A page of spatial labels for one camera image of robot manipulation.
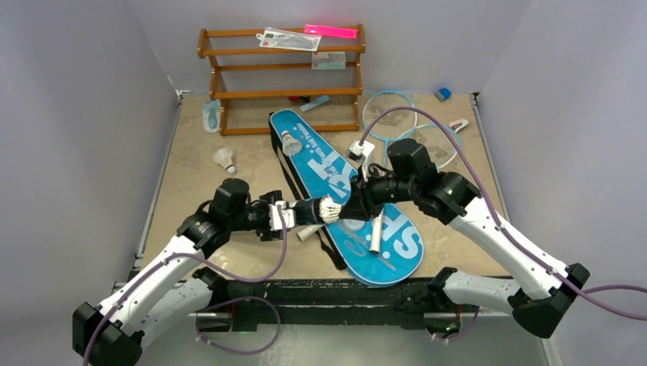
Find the black shuttlecock tube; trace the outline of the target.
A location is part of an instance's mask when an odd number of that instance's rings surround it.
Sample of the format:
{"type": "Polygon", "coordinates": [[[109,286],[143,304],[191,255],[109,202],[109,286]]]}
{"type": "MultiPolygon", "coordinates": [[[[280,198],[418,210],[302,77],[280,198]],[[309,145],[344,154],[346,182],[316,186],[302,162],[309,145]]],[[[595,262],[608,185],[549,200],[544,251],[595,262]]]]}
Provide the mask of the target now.
{"type": "Polygon", "coordinates": [[[323,198],[311,198],[308,200],[296,200],[288,204],[294,211],[296,226],[309,226],[323,224],[324,219],[320,214],[320,204],[323,198]]]}

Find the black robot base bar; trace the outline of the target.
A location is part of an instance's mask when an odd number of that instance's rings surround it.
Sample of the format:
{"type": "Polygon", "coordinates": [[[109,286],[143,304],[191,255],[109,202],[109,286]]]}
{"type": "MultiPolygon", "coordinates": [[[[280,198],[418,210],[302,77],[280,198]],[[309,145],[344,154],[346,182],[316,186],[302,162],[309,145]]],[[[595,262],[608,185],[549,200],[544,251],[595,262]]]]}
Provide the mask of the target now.
{"type": "Polygon", "coordinates": [[[432,278],[390,287],[353,279],[267,280],[244,283],[218,274],[196,277],[211,291],[209,306],[236,332],[260,325],[399,326],[449,338],[465,330],[473,306],[454,305],[430,290],[432,278]]]}

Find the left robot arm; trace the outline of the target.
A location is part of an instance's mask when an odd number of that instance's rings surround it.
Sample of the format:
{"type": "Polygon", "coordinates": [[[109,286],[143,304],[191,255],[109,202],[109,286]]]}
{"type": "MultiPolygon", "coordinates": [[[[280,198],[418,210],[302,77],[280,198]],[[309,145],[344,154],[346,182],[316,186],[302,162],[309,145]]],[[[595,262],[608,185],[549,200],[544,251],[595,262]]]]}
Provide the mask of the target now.
{"type": "Polygon", "coordinates": [[[84,365],[135,365],[143,351],[190,313],[217,312],[228,304],[233,273],[208,261],[233,232],[287,238],[296,224],[293,204],[280,191],[256,201],[249,185],[228,178],[212,199],[188,216],[166,247],[121,289],[72,315],[72,348],[84,365]]]}

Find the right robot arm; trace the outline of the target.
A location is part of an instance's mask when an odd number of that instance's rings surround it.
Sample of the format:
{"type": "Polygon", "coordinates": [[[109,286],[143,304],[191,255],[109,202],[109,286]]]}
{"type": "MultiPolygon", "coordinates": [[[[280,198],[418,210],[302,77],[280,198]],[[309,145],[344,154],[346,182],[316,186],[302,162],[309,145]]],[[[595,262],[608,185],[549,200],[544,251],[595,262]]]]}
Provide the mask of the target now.
{"type": "Polygon", "coordinates": [[[411,201],[429,217],[469,238],[499,263],[510,279],[443,268],[428,285],[430,304],[447,310],[473,305],[511,315],[527,332],[552,336],[590,277],[581,264],[566,265],[542,251],[488,206],[486,194],[456,172],[440,172],[427,148],[411,138],[388,148],[393,169],[380,175],[373,145],[353,142],[347,156],[361,163],[351,178],[343,219],[370,221],[386,204],[411,201]]]}

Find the far blue badminton racket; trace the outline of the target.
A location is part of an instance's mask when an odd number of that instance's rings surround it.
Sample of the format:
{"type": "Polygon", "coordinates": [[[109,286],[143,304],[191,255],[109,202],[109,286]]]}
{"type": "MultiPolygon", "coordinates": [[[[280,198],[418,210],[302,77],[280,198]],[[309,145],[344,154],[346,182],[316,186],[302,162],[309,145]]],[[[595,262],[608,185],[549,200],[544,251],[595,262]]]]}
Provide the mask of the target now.
{"type": "Polygon", "coordinates": [[[362,112],[362,121],[364,122],[365,131],[359,140],[359,146],[362,147],[362,156],[365,158],[361,165],[362,182],[368,181],[371,176],[369,166],[376,162],[373,150],[369,148],[365,141],[368,135],[384,143],[383,163],[387,163],[387,148],[389,143],[409,136],[417,126],[417,115],[413,111],[398,109],[388,112],[396,107],[414,107],[413,99],[401,92],[386,90],[375,93],[365,103],[362,112]]]}

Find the blue racket bag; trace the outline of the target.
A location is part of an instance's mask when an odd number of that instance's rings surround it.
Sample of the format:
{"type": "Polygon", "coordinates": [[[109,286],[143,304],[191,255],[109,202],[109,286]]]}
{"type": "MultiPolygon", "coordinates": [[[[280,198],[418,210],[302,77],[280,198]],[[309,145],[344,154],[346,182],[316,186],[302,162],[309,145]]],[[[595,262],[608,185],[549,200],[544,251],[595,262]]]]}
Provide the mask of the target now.
{"type": "MultiPolygon", "coordinates": [[[[272,148],[285,180],[296,199],[330,196],[338,204],[350,196],[351,177],[357,170],[306,120],[291,109],[269,116],[272,148]],[[282,152],[283,131],[300,140],[303,149],[294,156],[282,152]]],[[[315,235],[330,253],[336,267],[346,269],[356,280],[374,287],[388,287],[411,276],[423,259],[423,239],[410,218],[395,204],[384,206],[381,251],[370,253],[372,222],[357,232],[342,220],[324,226],[315,235]]]]}

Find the pink and white clip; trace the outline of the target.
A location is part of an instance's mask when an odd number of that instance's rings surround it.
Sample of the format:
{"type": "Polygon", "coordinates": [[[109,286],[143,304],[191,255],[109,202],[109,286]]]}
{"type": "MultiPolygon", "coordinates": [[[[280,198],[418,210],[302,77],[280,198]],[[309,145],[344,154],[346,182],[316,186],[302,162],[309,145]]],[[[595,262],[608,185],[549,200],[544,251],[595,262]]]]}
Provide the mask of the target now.
{"type": "Polygon", "coordinates": [[[454,120],[453,122],[449,123],[449,128],[454,131],[455,133],[458,133],[465,127],[469,125],[469,120],[467,119],[459,119],[459,120],[454,120]]]}

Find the blue and grey eraser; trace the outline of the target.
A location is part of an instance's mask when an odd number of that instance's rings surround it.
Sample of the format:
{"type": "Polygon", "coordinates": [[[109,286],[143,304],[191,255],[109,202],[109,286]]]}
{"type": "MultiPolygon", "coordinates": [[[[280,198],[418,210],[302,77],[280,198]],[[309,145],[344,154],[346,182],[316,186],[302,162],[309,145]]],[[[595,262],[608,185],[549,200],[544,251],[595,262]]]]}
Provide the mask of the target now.
{"type": "Polygon", "coordinates": [[[444,102],[452,96],[452,92],[447,88],[439,88],[434,92],[434,96],[438,101],[444,102]]]}

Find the red and black small object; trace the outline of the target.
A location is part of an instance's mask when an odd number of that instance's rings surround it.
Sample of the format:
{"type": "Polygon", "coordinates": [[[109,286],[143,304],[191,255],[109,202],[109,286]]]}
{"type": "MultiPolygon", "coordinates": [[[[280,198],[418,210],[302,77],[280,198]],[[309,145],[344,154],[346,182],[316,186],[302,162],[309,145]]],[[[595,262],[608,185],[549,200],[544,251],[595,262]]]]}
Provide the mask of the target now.
{"type": "Polygon", "coordinates": [[[310,96],[289,96],[288,100],[292,103],[303,103],[307,104],[311,102],[311,97],[310,96]]]}

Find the small white box on shelf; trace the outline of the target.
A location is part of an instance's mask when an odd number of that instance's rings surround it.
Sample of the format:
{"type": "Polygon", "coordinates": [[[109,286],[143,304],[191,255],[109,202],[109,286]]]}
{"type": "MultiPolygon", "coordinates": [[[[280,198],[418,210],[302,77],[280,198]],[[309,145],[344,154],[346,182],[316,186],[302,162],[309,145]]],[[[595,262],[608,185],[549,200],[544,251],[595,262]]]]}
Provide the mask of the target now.
{"type": "Polygon", "coordinates": [[[316,52],[312,53],[311,69],[313,70],[338,70],[346,68],[346,53],[316,52]]]}

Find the light blue packaged tool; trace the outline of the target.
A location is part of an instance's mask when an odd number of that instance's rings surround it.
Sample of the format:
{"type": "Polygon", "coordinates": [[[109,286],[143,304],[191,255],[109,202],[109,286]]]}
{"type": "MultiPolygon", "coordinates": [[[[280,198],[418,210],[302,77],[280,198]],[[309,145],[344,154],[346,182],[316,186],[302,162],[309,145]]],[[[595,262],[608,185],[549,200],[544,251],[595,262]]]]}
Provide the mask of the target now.
{"type": "Polygon", "coordinates": [[[203,129],[207,133],[217,133],[220,131],[220,100],[209,100],[202,105],[202,123],[203,129]]]}

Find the wooden three-tier shelf rack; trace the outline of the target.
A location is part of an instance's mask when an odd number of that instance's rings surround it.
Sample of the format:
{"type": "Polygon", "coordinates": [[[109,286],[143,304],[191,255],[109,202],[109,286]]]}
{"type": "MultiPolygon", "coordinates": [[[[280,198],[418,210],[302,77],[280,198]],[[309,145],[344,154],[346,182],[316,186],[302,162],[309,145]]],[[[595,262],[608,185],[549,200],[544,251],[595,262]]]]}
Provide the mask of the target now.
{"type": "Polygon", "coordinates": [[[316,125],[314,129],[317,132],[346,132],[357,131],[360,128],[361,116],[359,113],[359,96],[363,93],[362,73],[361,73],[361,55],[365,52],[365,30],[362,24],[351,27],[357,31],[357,41],[350,45],[334,44],[322,46],[319,50],[323,52],[345,52],[354,53],[355,59],[346,62],[346,67],[353,71],[353,85],[349,87],[335,88],[301,88],[301,89],[269,89],[260,91],[229,91],[223,80],[224,72],[254,72],[254,71],[274,71],[274,70],[291,70],[291,69],[308,69],[309,63],[263,63],[249,65],[227,65],[218,64],[219,56],[244,56],[244,55],[272,55],[272,54],[299,54],[298,50],[270,49],[257,47],[252,48],[233,48],[220,49],[211,45],[212,38],[232,38],[232,37],[251,37],[259,33],[258,29],[238,29],[238,30],[207,30],[201,29],[198,42],[197,54],[201,59],[208,59],[211,65],[211,80],[208,89],[208,95],[212,100],[220,101],[220,135],[222,136],[244,136],[268,134],[268,127],[249,127],[249,128],[232,128],[227,126],[228,112],[230,102],[234,99],[251,99],[251,98],[287,98],[287,97],[312,97],[318,95],[329,96],[349,96],[352,100],[354,121],[350,124],[333,124],[333,125],[316,125]]]}

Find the pink fluorescent ruler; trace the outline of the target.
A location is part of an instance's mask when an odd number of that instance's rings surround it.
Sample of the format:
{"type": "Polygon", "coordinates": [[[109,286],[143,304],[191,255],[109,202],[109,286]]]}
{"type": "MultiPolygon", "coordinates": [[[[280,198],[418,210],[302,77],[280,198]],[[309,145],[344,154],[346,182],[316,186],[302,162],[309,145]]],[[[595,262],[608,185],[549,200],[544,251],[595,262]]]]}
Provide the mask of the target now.
{"type": "Polygon", "coordinates": [[[306,34],[317,35],[322,37],[334,37],[343,39],[356,39],[358,37],[358,30],[348,27],[332,27],[316,24],[306,24],[304,26],[306,34]]]}

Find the clear packaged item on shelf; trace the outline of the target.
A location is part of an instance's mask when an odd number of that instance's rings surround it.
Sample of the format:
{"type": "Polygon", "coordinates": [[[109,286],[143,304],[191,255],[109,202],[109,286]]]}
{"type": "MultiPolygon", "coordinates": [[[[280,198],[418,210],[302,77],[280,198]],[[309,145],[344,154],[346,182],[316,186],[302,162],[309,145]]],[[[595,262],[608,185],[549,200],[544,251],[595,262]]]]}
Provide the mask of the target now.
{"type": "Polygon", "coordinates": [[[322,36],[267,27],[256,38],[265,48],[317,52],[322,36]]]}

